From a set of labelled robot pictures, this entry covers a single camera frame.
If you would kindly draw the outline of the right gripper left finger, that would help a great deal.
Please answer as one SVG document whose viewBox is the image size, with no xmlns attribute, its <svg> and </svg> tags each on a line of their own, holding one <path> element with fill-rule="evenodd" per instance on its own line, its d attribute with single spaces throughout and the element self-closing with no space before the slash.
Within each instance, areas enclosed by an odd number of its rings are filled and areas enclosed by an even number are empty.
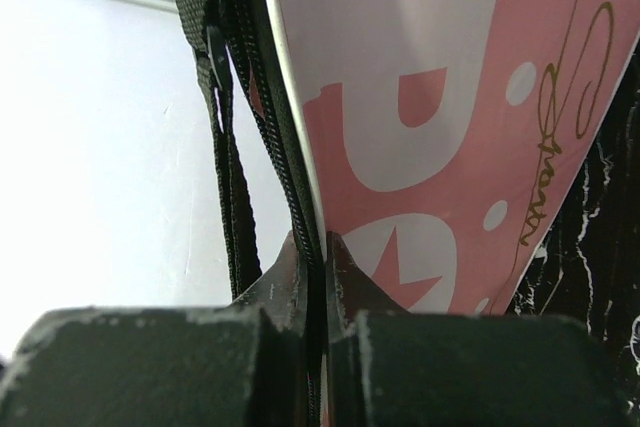
<svg viewBox="0 0 640 427">
<path fill-rule="evenodd" d="M 226 307 L 51 311 L 1 376 L 5 426 L 315 426 L 292 237 Z"/>
</svg>

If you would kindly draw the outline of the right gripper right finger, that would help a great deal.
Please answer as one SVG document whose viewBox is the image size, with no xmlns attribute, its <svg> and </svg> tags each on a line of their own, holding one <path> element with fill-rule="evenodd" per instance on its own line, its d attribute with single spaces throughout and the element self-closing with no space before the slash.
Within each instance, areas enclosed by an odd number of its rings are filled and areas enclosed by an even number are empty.
<svg viewBox="0 0 640 427">
<path fill-rule="evenodd" d="M 329 234 L 332 426 L 624 426 L 601 346 L 567 317 L 416 314 Z"/>
</svg>

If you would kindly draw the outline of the pink sport racket bag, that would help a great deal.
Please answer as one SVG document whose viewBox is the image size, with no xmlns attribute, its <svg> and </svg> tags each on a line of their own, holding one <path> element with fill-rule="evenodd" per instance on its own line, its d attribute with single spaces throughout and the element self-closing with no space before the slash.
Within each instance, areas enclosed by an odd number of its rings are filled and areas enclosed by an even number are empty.
<svg viewBox="0 0 640 427">
<path fill-rule="evenodd" d="M 292 237 L 327 414 L 329 234 L 416 314 L 507 308 L 631 60 L 638 0 L 175 0 L 234 301 Z"/>
</svg>

